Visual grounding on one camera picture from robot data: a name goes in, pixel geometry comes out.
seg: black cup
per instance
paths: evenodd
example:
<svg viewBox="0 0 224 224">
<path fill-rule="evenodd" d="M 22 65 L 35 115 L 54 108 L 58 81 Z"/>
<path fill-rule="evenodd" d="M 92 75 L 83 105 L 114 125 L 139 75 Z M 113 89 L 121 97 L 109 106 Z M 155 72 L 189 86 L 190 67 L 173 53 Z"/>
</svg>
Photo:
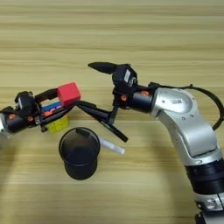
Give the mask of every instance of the black cup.
<svg viewBox="0 0 224 224">
<path fill-rule="evenodd" d="M 70 129 L 59 142 L 66 173 L 73 179 L 90 178 L 95 173 L 100 148 L 100 140 L 91 129 Z"/>
</svg>

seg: silver arm segment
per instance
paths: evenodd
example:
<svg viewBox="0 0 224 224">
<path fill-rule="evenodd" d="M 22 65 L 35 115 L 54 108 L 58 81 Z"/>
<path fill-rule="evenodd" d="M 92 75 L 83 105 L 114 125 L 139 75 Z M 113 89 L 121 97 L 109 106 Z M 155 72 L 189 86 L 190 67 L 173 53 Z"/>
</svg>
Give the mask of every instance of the silver arm segment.
<svg viewBox="0 0 224 224">
<path fill-rule="evenodd" d="M 207 165 L 222 159 L 214 130 L 199 114 L 198 104 L 189 92 L 158 88 L 151 114 L 168 129 L 184 166 Z M 195 200 L 203 216 L 202 219 L 198 215 L 201 221 L 197 224 L 224 223 L 224 192 L 207 195 L 195 193 Z"/>
<path fill-rule="evenodd" d="M 195 98 L 182 89 L 158 88 L 151 114 L 168 129 L 183 165 L 222 158 L 211 125 L 199 114 Z"/>
</svg>

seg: white stick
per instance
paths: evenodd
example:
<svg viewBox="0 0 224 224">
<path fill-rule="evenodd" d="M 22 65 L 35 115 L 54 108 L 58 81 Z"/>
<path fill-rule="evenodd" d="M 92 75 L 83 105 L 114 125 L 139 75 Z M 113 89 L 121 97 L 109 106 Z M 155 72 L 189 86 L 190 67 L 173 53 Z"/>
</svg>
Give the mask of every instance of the white stick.
<svg viewBox="0 0 224 224">
<path fill-rule="evenodd" d="M 117 145 L 115 145 L 115 144 L 113 144 L 111 142 L 108 142 L 107 140 L 104 140 L 104 139 L 100 138 L 100 142 L 101 142 L 102 146 L 104 146 L 104 147 L 106 147 L 106 148 L 108 148 L 108 149 L 110 149 L 112 151 L 115 151 L 115 152 L 117 152 L 119 154 L 122 154 L 122 155 L 125 153 L 125 149 L 124 148 L 121 148 L 121 147 L 119 147 L 119 146 L 117 146 Z"/>
</svg>

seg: red block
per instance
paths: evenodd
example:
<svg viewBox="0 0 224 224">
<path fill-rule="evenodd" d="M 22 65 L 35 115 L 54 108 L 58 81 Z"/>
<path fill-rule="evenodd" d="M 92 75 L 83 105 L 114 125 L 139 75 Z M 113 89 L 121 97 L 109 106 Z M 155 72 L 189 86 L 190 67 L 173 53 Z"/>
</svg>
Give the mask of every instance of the red block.
<svg viewBox="0 0 224 224">
<path fill-rule="evenodd" d="M 75 82 L 58 87 L 59 101 L 63 106 L 68 106 L 81 98 L 81 92 Z"/>
</svg>

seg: yellow object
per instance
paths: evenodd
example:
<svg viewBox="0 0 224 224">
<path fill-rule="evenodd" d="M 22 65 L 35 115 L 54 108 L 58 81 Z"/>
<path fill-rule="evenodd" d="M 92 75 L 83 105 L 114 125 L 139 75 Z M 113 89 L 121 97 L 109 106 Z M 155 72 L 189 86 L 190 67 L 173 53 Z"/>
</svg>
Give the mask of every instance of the yellow object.
<svg viewBox="0 0 224 224">
<path fill-rule="evenodd" d="M 50 133 L 61 131 L 69 126 L 68 115 L 64 115 L 61 119 L 49 123 L 46 127 Z"/>
</svg>

